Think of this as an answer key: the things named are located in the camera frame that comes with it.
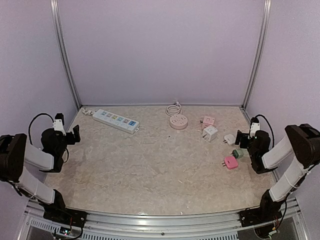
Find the white cube socket adapter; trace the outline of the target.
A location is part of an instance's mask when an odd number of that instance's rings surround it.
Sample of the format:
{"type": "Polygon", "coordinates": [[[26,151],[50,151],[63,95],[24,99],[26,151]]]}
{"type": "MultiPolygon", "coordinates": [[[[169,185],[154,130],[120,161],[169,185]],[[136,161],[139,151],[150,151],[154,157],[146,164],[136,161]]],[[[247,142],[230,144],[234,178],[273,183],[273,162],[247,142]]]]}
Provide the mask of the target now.
{"type": "Polygon", "coordinates": [[[209,125],[202,131],[202,138],[205,139],[207,142],[213,141],[217,137],[217,135],[218,130],[212,125],[209,125]]]}

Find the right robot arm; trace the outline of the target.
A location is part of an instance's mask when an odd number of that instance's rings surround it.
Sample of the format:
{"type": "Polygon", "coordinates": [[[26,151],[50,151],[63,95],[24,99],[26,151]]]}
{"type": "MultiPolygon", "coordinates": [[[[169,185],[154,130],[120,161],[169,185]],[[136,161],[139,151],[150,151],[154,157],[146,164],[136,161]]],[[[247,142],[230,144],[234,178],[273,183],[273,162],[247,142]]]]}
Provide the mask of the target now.
{"type": "Polygon", "coordinates": [[[263,193],[259,206],[240,211],[242,227],[282,220],[282,205],[320,163],[318,129],[304,123],[287,125],[284,130],[283,138],[274,146],[271,146],[269,133],[264,130],[251,129],[249,133],[237,133],[235,144],[247,150],[251,167],[257,174],[273,172],[283,161],[291,160],[282,176],[263,193]]]}

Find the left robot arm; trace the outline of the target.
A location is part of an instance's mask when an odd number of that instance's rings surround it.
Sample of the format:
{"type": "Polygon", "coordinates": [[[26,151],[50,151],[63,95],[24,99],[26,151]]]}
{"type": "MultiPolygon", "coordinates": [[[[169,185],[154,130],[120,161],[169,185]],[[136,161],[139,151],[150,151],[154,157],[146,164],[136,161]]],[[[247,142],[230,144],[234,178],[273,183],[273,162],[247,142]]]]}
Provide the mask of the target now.
{"type": "Polygon", "coordinates": [[[82,228],[87,219],[87,212],[67,208],[58,190],[46,186],[25,167],[25,163],[28,163],[44,173],[60,173],[67,147],[79,143],[80,140],[79,125],[71,132],[55,128],[46,129],[41,135],[43,149],[33,146],[24,133],[2,135],[0,180],[9,183],[20,196],[36,199],[44,208],[45,219],[82,228]]]}

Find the pink cube socket adapter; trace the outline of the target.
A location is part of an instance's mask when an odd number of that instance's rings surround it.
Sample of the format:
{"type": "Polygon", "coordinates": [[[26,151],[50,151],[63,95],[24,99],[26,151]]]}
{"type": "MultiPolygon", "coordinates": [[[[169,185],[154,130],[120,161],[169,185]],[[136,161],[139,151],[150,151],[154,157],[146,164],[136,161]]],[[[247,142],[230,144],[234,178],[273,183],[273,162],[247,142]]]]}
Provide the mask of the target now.
{"type": "Polygon", "coordinates": [[[215,118],[212,116],[204,116],[200,121],[201,128],[205,129],[209,126],[213,126],[215,122],[215,118]]]}

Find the white multicolour power strip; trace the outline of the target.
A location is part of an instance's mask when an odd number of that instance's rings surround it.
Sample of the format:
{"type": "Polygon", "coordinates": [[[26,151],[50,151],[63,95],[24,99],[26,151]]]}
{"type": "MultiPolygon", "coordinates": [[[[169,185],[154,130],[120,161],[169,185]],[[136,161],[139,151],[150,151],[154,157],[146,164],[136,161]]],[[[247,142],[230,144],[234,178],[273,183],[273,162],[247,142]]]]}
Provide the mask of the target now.
{"type": "Polygon", "coordinates": [[[130,118],[114,114],[112,112],[99,109],[94,112],[92,118],[109,127],[121,130],[123,132],[134,134],[140,129],[140,122],[130,118]]]}

